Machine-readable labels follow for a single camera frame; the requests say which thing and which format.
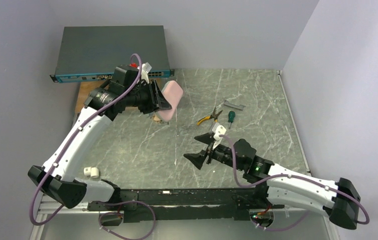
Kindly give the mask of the pink umbrella case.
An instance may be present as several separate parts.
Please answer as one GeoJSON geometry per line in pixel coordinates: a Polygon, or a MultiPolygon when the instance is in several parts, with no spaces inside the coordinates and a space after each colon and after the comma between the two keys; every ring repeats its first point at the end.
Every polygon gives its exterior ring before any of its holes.
{"type": "Polygon", "coordinates": [[[171,104],[171,110],[160,110],[155,112],[155,114],[165,122],[169,122],[173,115],[176,113],[177,106],[183,96],[183,89],[175,81],[171,80],[164,85],[162,93],[165,99],[171,104]]]}

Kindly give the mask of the beige umbrella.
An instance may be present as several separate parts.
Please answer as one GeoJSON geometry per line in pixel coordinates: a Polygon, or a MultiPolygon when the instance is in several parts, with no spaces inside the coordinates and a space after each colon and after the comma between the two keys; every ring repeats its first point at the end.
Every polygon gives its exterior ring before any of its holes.
{"type": "Polygon", "coordinates": [[[152,120],[157,124],[169,124],[167,121],[163,121],[161,118],[159,118],[156,114],[153,114],[152,120]]]}

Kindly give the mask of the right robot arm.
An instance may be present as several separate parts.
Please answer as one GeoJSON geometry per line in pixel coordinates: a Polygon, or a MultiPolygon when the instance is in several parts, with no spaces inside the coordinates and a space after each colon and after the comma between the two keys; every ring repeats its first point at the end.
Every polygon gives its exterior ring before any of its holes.
{"type": "Polygon", "coordinates": [[[233,175],[242,171],[248,182],[246,188],[253,189],[250,200],[256,205],[271,207],[285,205],[304,209],[328,217],[338,227],[355,230],[358,220],[360,195],[353,183],[345,178],[338,181],[323,180],[289,170],[256,154],[245,139],[230,146],[218,144],[210,133],[195,137],[207,145],[199,153],[183,156],[197,169],[216,160],[233,168],[233,175]]]}

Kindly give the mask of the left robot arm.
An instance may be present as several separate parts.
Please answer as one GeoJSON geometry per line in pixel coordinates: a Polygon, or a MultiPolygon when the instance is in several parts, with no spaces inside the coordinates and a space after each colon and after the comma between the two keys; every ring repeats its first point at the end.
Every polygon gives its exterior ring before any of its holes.
{"type": "Polygon", "coordinates": [[[78,178],[80,162],[126,108],[137,107],[143,114],[155,113],[169,122],[182,96],[183,90],[174,80],[160,88],[143,69],[116,67],[109,79],[89,93],[75,125],[55,153],[42,166],[32,166],[28,176],[40,191],[69,209],[81,202],[120,202],[121,189],[112,182],[78,178]]]}

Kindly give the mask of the wooden board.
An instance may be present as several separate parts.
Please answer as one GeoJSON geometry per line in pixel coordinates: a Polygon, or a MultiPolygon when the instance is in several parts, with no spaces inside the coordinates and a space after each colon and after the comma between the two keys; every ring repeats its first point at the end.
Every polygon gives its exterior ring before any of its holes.
{"type": "MultiPolygon", "coordinates": [[[[113,100],[117,99],[115,94],[109,91],[109,83],[111,79],[101,80],[97,82],[83,82],[80,85],[80,90],[78,93],[76,112],[80,112],[81,109],[91,107],[95,110],[99,110],[107,104],[111,103],[113,100]]],[[[109,107],[103,111],[105,115],[116,115],[109,113],[109,107]]]]}

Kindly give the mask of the white plastic fitting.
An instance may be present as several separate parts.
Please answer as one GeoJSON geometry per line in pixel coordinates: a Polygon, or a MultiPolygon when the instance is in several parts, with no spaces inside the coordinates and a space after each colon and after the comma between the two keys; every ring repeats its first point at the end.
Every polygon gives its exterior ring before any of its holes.
{"type": "Polygon", "coordinates": [[[85,167],[83,169],[83,174],[88,178],[98,179],[100,177],[100,170],[95,166],[85,167]]]}

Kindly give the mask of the yellow handled pliers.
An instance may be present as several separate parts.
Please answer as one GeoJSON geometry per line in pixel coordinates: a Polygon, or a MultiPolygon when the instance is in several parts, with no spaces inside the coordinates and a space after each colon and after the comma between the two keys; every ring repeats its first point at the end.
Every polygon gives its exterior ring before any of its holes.
{"type": "Polygon", "coordinates": [[[221,115],[221,113],[223,112],[223,110],[220,110],[220,111],[216,111],[216,107],[213,109],[213,112],[208,115],[208,116],[205,116],[203,117],[202,119],[200,119],[198,122],[197,122],[197,125],[201,125],[203,122],[207,121],[207,120],[214,120],[215,123],[218,122],[218,117],[221,115]]]}

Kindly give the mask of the green handled screwdriver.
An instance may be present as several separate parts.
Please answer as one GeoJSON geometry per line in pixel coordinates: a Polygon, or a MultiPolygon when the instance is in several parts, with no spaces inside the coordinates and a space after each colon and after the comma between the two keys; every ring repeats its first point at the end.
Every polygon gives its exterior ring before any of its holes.
{"type": "Polygon", "coordinates": [[[228,113],[229,129],[231,129],[231,126],[234,122],[235,116],[236,116],[236,113],[234,111],[232,111],[232,110],[229,111],[229,113],[228,113]]]}

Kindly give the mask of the grey metal bracket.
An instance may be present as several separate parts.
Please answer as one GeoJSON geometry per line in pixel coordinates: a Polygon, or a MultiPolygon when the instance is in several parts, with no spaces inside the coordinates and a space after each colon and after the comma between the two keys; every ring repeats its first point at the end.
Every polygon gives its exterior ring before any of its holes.
{"type": "Polygon", "coordinates": [[[236,104],[230,103],[227,100],[224,101],[223,105],[232,109],[239,110],[239,111],[242,111],[245,108],[245,106],[242,104],[236,105],[236,104]]]}

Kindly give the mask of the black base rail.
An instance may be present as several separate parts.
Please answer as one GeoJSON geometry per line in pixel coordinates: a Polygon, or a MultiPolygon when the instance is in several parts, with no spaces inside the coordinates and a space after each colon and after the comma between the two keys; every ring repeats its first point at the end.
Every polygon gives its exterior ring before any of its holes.
{"type": "Polygon", "coordinates": [[[151,220],[249,220],[250,213],[283,206],[267,200],[265,188],[122,189],[117,200],[88,204],[90,212],[119,212],[125,223],[151,220]]]}

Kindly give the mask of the grey blue network switch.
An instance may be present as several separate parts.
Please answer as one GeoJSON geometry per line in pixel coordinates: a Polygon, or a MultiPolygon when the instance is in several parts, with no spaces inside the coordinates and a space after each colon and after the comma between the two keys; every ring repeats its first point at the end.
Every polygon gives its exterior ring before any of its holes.
{"type": "Polygon", "coordinates": [[[149,63],[149,77],[173,76],[162,25],[66,26],[51,79],[55,83],[104,80],[116,66],[131,63],[138,54],[149,63]]]}

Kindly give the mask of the aluminium frame rail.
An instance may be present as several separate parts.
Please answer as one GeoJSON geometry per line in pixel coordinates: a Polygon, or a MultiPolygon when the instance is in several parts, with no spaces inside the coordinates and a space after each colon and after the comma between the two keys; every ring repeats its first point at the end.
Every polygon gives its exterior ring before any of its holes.
{"type": "Polygon", "coordinates": [[[119,212],[88,211],[89,202],[74,208],[60,208],[54,199],[43,196],[33,240],[337,240],[339,234],[329,220],[313,212],[293,207],[273,208],[269,230],[249,220],[196,219],[145,220],[125,223],[119,212]]]}

